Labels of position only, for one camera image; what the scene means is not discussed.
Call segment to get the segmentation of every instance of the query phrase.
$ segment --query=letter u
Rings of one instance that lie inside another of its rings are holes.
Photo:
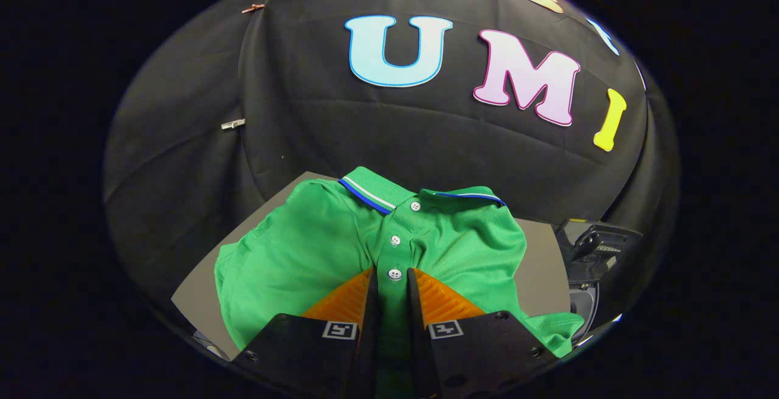
[[[432,80],[443,61],[443,33],[452,28],[452,22],[429,16],[409,19],[419,29],[417,61],[409,66],[395,66],[384,58],[387,28],[395,22],[392,16],[362,16],[346,22],[351,31],[351,72],[367,83],[389,88],[409,88]]]

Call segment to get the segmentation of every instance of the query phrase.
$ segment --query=black background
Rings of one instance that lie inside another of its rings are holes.
[[[522,395],[768,397],[776,0],[571,1],[664,89],[682,203],[668,258],[637,306]],[[114,262],[100,204],[103,145],[125,88],[215,2],[5,0],[4,92],[19,97],[5,106],[14,246],[4,268],[19,303],[4,318],[22,332],[5,338],[8,397],[264,397],[144,310]]]

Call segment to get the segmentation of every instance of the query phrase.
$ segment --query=letter m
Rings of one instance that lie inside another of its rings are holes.
[[[484,84],[473,89],[476,99],[492,105],[507,105],[511,99],[505,91],[509,77],[521,110],[528,108],[546,88],[542,102],[536,105],[536,114],[563,127],[571,125],[573,80],[581,70],[576,60],[553,50],[538,67],[534,67],[520,39],[515,36],[496,30],[482,30],[479,36],[489,44],[489,60]]]

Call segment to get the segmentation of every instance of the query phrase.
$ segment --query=polo shirt collar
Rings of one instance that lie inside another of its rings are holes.
[[[353,193],[354,196],[384,214],[392,213],[401,203],[417,195],[362,166],[354,169],[354,171],[345,175],[338,182]],[[422,191],[437,196],[487,199],[499,202],[504,206],[506,205],[503,200],[492,193],[492,189],[486,186],[474,186],[448,192],[438,192],[430,189],[422,189]]]

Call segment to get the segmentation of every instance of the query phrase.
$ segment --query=orange gripper pad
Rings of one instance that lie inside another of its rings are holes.
[[[362,317],[365,315],[371,272],[373,268],[368,268],[347,282],[343,282],[303,313],[302,317],[321,321],[356,322],[362,330]]]
[[[426,272],[414,269],[422,307],[422,321],[427,329],[432,322],[455,321],[481,316],[485,312],[465,297]]]

